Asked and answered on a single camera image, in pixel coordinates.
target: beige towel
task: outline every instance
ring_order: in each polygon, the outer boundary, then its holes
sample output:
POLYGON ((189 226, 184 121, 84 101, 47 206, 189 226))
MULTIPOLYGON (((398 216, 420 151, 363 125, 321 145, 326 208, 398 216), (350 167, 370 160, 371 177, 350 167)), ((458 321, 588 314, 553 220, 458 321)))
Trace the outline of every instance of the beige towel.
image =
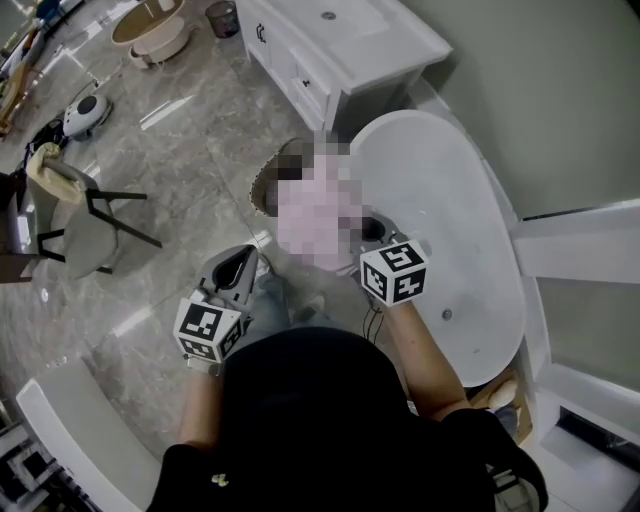
POLYGON ((27 176, 61 201, 80 204, 84 201, 84 193, 80 184, 60 176, 57 172, 47 169, 43 165, 45 158, 58 158, 59 156, 59 146, 53 142, 43 144, 27 163, 27 176))

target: white cube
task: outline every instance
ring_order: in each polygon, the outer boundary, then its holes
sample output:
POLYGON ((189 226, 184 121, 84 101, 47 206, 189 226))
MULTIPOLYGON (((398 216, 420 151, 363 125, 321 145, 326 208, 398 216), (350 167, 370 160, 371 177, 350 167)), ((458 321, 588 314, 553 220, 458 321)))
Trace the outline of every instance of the white cube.
POLYGON ((182 299, 173 335, 184 354, 221 363, 242 336, 241 316, 238 311, 182 299))
POLYGON ((425 293, 429 258, 417 240, 366 252, 360 257, 362 287, 387 306, 425 293))

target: person's right arm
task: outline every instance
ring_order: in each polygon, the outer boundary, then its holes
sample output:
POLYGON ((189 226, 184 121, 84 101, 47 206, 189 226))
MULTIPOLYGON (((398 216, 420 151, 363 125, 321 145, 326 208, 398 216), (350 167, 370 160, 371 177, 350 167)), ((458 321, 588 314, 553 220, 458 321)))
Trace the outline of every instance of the person's right arm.
POLYGON ((413 303, 388 308, 385 317, 420 416, 440 421, 453 411, 471 407, 460 379, 413 303))

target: trash can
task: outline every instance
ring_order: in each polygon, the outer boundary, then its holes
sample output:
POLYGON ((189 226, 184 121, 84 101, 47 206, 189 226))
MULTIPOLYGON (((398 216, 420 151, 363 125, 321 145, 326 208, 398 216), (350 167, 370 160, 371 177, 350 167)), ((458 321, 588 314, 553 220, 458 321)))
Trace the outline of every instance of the trash can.
POLYGON ((213 32, 220 39, 226 39, 240 30, 235 2, 216 2, 205 12, 213 32))

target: chair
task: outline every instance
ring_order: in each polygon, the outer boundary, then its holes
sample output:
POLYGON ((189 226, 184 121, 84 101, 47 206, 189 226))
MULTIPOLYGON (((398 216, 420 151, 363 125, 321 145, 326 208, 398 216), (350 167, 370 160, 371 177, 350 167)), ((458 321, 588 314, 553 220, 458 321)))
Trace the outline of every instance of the chair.
POLYGON ((42 0, 36 7, 36 18, 42 20, 45 25, 49 26, 49 22, 56 17, 60 16, 60 19, 64 21, 65 25, 68 25, 64 19, 65 12, 60 7, 60 0, 42 0))
POLYGON ((31 195, 39 228, 38 252, 52 260, 66 263, 71 277, 79 279, 94 271, 112 274, 112 269, 104 265, 113 258, 118 249, 118 231, 124 231, 155 247, 162 248, 158 240, 116 219, 111 210, 110 203, 115 199, 147 199, 146 194, 103 192, 93 178, 61 160, 45 159, 44 165, 61 176, 80 183, 86 197, 86 204, 80 205, 73 212, 64 229, 48 231, 49 228, 46 226, 50 224, 55 204, 52 206, 50 201, 45 201, 43 193, 49 197, 52 196, 31 181, 29 185, 32 187, 31 195), (63 237, 64 255, 44 247, 47 240, 58 237, 63 237))

